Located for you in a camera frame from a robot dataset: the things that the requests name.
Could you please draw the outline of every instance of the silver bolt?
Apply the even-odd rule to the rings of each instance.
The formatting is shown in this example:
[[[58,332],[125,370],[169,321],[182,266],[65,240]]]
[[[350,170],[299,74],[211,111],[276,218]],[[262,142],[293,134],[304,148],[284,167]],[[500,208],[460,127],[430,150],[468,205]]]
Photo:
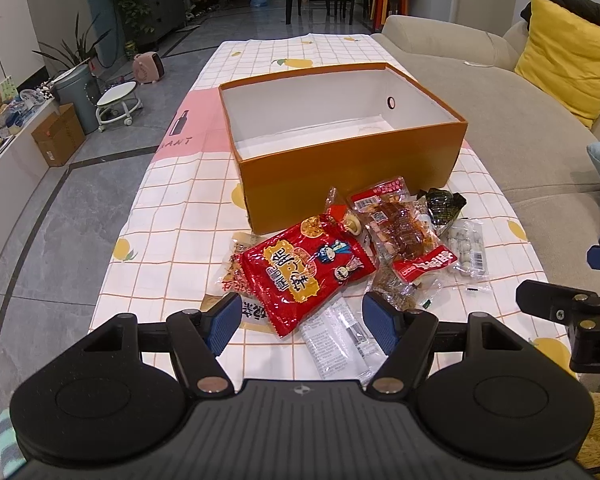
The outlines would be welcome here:
[[[229,386],[228,381],[222,377],[203,377],[198,381],[198,389],[206,394],[223,392]]]
[[[404,388],[404,383],[394,377],[382,377],[381,379],[376,379],[372,386],[381,394],[396,394]]]
[[[580,326],[585,330],[591,330],[592,328],[596,327],[596,322],[591,319],[583,319],[580,322]]]

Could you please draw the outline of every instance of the brown cardboard box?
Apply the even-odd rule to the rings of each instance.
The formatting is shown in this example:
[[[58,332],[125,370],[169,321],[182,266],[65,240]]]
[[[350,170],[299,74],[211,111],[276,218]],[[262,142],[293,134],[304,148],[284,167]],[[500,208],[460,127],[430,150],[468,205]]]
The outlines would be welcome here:
[[[73,104],[61,105],[31,133],[50,167],[64,166],[84,142],[84,132]]]
[[[279,231],[395,175],[446,184],[467,122],[388,63],[321,66],[220,85],[251,228]]]

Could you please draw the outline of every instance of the beige sofa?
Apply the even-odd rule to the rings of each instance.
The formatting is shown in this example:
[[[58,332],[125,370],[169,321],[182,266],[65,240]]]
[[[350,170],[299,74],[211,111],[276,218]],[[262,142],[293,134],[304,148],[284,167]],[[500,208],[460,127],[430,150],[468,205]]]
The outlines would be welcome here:
[[[600,140],[600,118],[587,130],[513,72],[527,37],[525,22],[501,38],[411,16],[391,16],[373,35],[468,120],[466,140],[516,211],[548,279],[600,294],[600,270],[586,262],[600,237],[600,178],[586,151]]]

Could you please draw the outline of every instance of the black pillow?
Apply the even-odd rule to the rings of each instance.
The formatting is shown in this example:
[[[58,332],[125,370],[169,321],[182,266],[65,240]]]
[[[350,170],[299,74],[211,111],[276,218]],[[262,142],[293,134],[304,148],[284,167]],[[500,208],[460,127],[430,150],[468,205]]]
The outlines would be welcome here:
[[[567,9],[569,12],[580,16],[589,23],[598,25],[600,27],[600,4],[592,2],[591,0],[549,0],[554,4],[560,5],[563,9]],[[526,6],[520,17],[526,21],[526,28],[529,28],[531,21],[531,2]]]

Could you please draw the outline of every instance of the gray cabinet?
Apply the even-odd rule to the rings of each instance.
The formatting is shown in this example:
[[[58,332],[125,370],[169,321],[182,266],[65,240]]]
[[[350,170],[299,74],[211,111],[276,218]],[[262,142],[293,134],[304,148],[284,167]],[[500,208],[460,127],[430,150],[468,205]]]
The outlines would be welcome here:
[[[183,27],[187,23],[185,16],[184,0],[141,0],[147,4],[151,14],[145,23],[153,27],[154,31],[140,34],[136,38],[138,45],[155,43],[164,35],[175,28]]]

